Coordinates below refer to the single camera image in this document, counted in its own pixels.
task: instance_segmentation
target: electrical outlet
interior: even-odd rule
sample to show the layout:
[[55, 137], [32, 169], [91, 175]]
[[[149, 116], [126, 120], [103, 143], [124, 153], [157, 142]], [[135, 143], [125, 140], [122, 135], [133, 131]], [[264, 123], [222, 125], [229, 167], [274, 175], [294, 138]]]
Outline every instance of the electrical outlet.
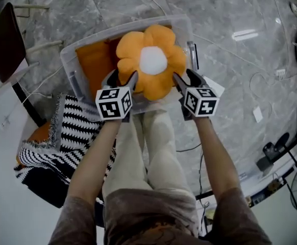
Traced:
[[278, 69], [276, 70], [276, 77], [279, 78], [279, 80], [282, 80], [285, 78], [286, 69]]

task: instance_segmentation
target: brown shirt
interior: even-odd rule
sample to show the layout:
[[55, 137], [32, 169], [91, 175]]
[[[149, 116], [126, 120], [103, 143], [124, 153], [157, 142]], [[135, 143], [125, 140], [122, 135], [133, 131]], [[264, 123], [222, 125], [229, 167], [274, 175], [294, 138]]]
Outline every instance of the brown shirt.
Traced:
[[[107, 245], [129, 244], [271, 244], [248, 207], [241, 190], [224, 193], [217, 206], [207, 241], [195, 238], [186, 198], [150, 191], [121, 189], [106, 200]], [[93, 206], [68, 197], [50, 244], [95, 244]]]

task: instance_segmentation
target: white pillow center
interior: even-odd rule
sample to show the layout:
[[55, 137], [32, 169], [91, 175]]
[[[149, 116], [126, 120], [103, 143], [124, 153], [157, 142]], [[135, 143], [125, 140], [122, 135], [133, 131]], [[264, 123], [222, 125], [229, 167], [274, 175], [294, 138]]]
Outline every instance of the white pillow center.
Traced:
[[144, 47], [140, 53], [139, 67], [148, 75], [158, 75], [163, 72], [168, 61], [163, 51], [157, 46]]

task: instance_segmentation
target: person's arm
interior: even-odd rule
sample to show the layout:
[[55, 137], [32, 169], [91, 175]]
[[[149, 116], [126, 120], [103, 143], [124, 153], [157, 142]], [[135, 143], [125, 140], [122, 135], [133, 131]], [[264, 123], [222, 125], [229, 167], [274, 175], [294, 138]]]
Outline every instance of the person's arm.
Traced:
[[210, 242], [269, 245], [240, 189], [238, 174], [208, 118], [194, 119], [199, 131], [209, 181], [217, 201]]
[[121, 120], [107, 121], [75, 170], [49, 245], [94, 244], [94, 203]]
[[92, 146], [75, 170], [67, 196], [79, 197], [94, 205], [121, 120], [106, 121]]
[[216, 135], [209, 118], [194, 118], [199, 132], [206, 170], [217, 200], [227, 190], [240, 188], [237, 170], [225, 147]]

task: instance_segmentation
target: orange cloth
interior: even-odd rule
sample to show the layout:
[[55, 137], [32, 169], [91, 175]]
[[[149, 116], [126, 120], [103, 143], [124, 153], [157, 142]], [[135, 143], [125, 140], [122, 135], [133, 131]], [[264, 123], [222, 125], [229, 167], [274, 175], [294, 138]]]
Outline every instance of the orange cloth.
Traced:
[[109, 72], [117, 69], [116, 48], [121, 38], [104, 40], [76, 49], [79, 63], [88, 79], [92, 99], [95, 100], [101, 82]]
[[[37, 141], [37, 142], [43, 142], [48, 140], [48, 132], [50, 129], [50, 122], [46, 122], [44, 125], [42, 125], [40, 128], [37, 128], [34, 133], [31, 135], [30, 138], [28, 138], [27, 141]], [[18, 155], [16, 156], [16, 161], [18, 164], [21, 164]]]

